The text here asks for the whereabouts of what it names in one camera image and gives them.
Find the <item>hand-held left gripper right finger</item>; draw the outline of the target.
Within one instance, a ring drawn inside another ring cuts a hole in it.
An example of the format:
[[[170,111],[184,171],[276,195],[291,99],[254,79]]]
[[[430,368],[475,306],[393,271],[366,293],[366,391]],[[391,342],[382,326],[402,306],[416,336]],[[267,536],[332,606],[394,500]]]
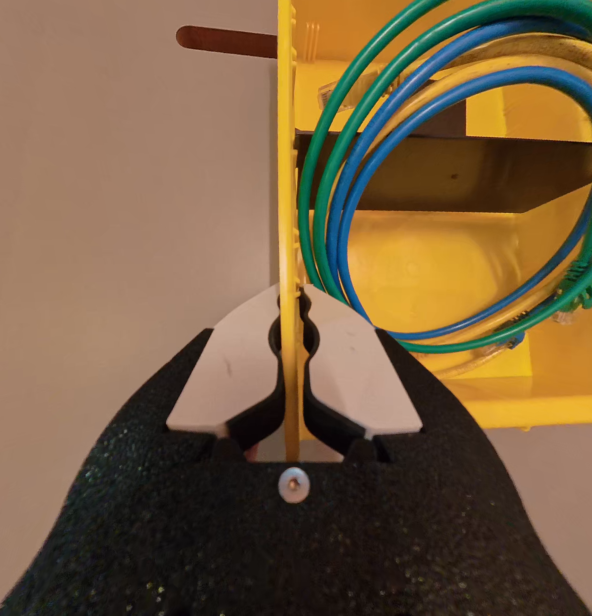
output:
[[[356,441],[421,432],[421,418],[377,329],[312,284],[302,288],[300,307],[308,431],[342,456]]]

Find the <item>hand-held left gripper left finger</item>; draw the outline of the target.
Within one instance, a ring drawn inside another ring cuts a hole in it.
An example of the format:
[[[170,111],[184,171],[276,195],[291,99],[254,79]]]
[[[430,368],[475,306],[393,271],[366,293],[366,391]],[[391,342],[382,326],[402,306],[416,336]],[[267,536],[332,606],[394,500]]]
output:
[[[279,285],[275,284],[216,324],[167,427],[229,438],[247,451],[276,432],[284,415]]]

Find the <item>black bin divider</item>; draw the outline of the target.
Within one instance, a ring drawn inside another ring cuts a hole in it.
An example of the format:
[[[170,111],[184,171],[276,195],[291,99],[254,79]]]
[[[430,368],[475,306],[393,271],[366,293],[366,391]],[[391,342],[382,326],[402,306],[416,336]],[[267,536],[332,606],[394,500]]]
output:
[[[592,182],[592,143],[460,135],[465,107],[454,105],[400,143],[358,209],[523,214]]]

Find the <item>yellow plastic bin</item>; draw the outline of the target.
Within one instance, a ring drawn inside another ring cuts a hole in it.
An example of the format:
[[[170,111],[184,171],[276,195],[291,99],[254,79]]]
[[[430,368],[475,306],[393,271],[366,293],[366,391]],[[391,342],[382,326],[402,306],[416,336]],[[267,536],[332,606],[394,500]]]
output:
[[[281,312],[307,284],[484,428],[592,424],[592,182],[523,214],[362,211],[408,136],[592,143],[592,1],[279,1]]]

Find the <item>brown wooden strip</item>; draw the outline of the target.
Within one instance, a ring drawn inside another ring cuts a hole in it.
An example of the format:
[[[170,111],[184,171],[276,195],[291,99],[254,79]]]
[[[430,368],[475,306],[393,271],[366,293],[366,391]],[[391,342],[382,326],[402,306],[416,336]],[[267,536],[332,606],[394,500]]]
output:
[[[277,59],[277,35],[185,25],[176,40],[184,49]]]

